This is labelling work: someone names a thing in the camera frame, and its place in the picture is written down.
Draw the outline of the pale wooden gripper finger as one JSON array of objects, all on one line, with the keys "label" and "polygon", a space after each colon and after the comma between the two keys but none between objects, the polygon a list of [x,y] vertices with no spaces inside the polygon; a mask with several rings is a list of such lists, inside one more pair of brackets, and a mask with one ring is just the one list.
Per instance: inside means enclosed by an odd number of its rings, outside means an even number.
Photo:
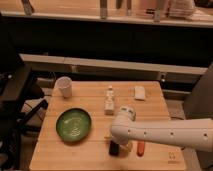
[{"label": "pale wooden gripper finger", "polygon": [[129,141],[126,145],[120,145],[119,146],[119,155],[121,157],[126,157],[129,155],[129,153],[133,149],[133,143]]}]

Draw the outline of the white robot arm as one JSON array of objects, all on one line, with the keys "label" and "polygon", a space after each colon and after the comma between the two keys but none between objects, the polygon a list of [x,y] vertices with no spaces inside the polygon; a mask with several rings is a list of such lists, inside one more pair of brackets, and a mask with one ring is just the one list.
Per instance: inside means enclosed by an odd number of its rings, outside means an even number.
[{"label": "white robot arm", "polygon": [[209,118],[137,122],[135,111],[122,106],[110,134],[111,140],[122,146],[135,140],[213,152],[213,120]]}]

